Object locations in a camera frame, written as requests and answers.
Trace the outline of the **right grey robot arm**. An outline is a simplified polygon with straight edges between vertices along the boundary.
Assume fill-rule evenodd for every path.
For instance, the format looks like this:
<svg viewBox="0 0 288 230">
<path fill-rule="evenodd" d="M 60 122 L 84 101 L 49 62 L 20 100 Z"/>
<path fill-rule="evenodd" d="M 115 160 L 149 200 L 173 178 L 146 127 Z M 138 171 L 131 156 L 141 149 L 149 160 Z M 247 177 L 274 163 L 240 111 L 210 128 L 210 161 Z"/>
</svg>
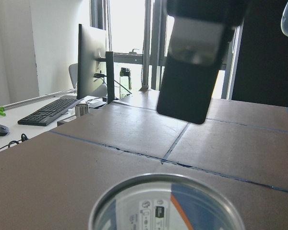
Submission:
<svg viewBox="0 0 288 230">
<path fill-rule="evenodd" d="M 229 99 L 288 107 L 288 0 L 169 0 L 174 18 L 156 110 L 202 124 L 218 71 Z"/>
</svg>

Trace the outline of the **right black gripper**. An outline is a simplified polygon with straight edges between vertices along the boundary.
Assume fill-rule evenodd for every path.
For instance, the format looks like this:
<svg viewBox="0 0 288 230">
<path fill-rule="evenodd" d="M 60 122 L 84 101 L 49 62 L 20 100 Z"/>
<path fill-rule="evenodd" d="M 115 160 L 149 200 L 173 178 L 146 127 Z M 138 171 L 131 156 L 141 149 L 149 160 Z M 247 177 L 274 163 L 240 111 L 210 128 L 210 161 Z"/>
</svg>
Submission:
<svg viewBox="0 0 288 230">
<path fill-rule="evenodd" d="M 205 122 L 220 60 L 208 66 L 167 56 L 156 111 L 194 124 Z"/>
</svg>

